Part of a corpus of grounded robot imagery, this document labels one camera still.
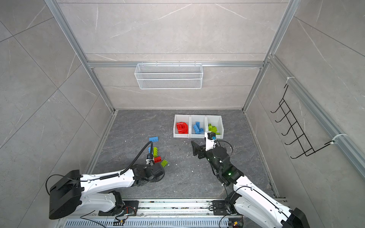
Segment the white three-compartment bin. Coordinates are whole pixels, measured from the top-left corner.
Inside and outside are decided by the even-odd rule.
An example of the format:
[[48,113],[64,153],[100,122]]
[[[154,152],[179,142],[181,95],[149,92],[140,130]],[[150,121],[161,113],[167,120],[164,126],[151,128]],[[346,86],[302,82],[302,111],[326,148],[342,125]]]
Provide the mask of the white three-compartment bin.
[[216,133],[217,139],[223,139],[224,127],[221,116],[211,115],[175,115],[174,138],[204,138],[207,132]]

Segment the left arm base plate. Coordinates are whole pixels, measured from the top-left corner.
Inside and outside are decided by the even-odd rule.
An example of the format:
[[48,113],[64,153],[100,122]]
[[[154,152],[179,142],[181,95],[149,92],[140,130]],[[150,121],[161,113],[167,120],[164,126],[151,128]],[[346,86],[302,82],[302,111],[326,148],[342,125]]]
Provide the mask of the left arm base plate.
[[127,200],[121,205],[115,206],[108,212],[99,211],[98,216],[130,216],[136,215],[138,211],[139,201],[138,200]]

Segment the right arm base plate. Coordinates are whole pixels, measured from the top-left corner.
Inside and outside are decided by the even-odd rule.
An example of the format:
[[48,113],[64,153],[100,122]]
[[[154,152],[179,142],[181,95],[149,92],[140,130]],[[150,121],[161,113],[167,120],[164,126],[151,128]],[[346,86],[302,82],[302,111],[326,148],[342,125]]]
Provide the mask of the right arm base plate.
[[215,216],[235,215],[236,211],[232,205],[225,200],[213,200],[208,208]]

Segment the red arch lego piece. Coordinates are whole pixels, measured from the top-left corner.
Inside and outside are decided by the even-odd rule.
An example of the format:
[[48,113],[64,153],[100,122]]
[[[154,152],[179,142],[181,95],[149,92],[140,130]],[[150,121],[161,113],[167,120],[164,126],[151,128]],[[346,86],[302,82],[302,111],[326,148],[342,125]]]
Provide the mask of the red arch lego piece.
[[177,123],[176,128],[177,128],[178,134],[183,134],[183,135],[189,134],[189,126],[185,122]]

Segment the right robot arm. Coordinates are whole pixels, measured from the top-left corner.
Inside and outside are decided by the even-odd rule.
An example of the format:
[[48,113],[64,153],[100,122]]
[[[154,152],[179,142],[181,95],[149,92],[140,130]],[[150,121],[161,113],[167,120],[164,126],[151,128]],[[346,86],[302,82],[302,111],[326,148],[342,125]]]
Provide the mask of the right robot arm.
[[193,155],[208,161],[222,185],[232,185],[233,192],[225,199],[225,208],[229,214],[248,217],[262,228],[309,227],[307,217],[300,209],[290,209],[279,203],[236,168],[226,148],[217,146],[212,140],[207,139],[205,142],[205,145],[198,145],[191,141]]

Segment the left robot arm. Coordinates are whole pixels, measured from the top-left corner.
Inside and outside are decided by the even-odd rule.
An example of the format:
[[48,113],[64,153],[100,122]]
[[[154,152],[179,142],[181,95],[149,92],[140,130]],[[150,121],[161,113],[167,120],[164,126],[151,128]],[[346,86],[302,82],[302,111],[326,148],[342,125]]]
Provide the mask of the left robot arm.
[[91,211],[100,216],[117,216],[126,211],[121,193],[117,189],[143,186],[159,182],[165,175],[161,163],[136,164],[136,161],[153,142],[149,141],[127,166],[120,171],[102,174],[81,174],[73,170],[52,187],[47,187],[51,220],[67,217],[75,212]]

